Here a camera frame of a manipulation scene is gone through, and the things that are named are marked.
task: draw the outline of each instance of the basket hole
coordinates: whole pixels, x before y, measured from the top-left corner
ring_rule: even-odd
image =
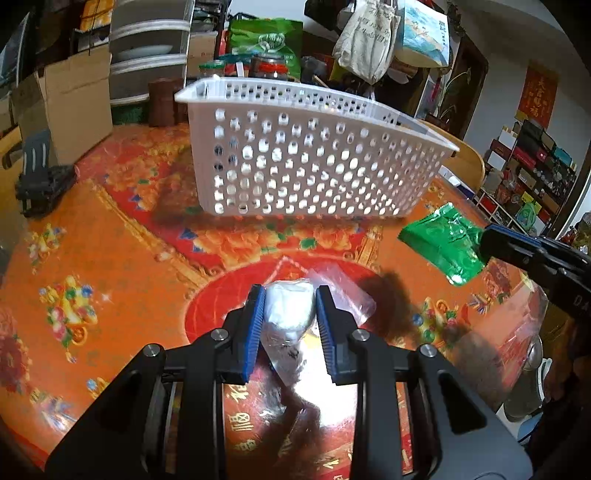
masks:
[[[244,160],[251,160],[252,159],[252,147],[247,145],[242,149],[242,157]]]
[[[265,153],[269,151],[269,141],[266,138],[259,140],[259,152]]]
[[[267,134],[271,131],[272,124],[271,124],[270,120],[265,120],[261,125],[262,125],[262,132],[264,134]]]

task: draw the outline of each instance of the white plastic basket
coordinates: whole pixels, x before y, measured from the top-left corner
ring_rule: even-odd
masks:
[[[381,103],[299,83],[205,79],[175,100],[215,215],[404,216],[458,150]]]

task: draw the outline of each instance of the red poster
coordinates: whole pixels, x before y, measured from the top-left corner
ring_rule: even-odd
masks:
[[[521,122],[526,119],[536,120],[542,127],[548,128],[557,88],[557,74],[530,63],[515,118]]]

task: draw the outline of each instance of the green packet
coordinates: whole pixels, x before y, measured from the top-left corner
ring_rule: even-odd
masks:
[[[407,225],[398,235],[416,253],[429,260],[453,285],[476,277],[484,268],[478,257],[482,229],[446,203],[424,219]]]

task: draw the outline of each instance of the wooden chair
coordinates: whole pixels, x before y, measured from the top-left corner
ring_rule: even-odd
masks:
[[[484,182],[485,173],[484,161],[480,154],[470,145],[464,143],[462,140],[454,137],[445,130],[424,120],[421,120],[421,122],[460,148],[460,151],[457,152],[455,156],[448,158],[443,164],[474,192],[478,192]]]

